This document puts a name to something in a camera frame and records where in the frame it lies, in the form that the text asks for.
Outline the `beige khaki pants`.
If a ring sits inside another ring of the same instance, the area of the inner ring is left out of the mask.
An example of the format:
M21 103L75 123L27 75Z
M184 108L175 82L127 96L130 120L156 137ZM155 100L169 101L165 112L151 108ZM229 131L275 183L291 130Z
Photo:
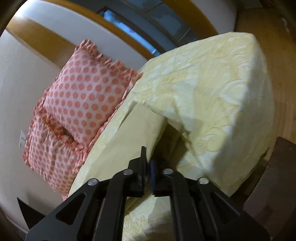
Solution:
M174 164L173 153L181 138L183 125L158 115L149 108L136 104L121 123L106 150L109 172L107 177L128 167L130 160L140 157L146 147L147 160L164 161L169 167Z

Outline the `pink polka dot pillow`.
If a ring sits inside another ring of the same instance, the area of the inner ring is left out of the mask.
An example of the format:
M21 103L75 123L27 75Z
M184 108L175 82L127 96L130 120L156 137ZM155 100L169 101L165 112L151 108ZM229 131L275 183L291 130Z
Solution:
M84 40L50 87L44 107L76 142L88 146L141 76Z
M23 160L63 199L69 195L89 150L78 144L42 105L33 110Z

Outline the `dark wooden chair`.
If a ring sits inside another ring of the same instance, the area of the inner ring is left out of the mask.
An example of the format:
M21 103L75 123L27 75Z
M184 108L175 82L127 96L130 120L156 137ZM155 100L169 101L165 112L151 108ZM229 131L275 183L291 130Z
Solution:
M271 240L295 240L295 143L277 137L269 161L260 159L231 199Z

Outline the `yellow patterned bed sheet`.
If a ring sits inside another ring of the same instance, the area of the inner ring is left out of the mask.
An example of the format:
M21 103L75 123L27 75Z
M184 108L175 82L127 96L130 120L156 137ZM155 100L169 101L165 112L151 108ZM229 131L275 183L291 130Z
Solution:
M183 125L173 166L190 179L209 178L235 193L266 152L274 119L264 53L253 34L230 32L149 60L143 75L95 142L70 193L88 179L108 179L105 149L140 104Z

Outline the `white wall switch plate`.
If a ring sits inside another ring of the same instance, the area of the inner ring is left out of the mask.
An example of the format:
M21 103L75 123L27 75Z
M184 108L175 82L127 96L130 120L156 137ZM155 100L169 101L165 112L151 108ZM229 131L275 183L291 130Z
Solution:
M27 139L27 132L24 130L21 130L20 139L19 139L19 143L18 143L19 148L23 148L25 146L26 139Z

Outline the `wooden headboard frame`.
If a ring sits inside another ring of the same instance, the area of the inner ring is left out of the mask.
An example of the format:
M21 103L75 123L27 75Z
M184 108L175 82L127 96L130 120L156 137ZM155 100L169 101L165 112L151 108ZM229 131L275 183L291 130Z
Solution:
M90 39L134 69L217 34L190 1L22 1L6 30L59 67L75 45Z

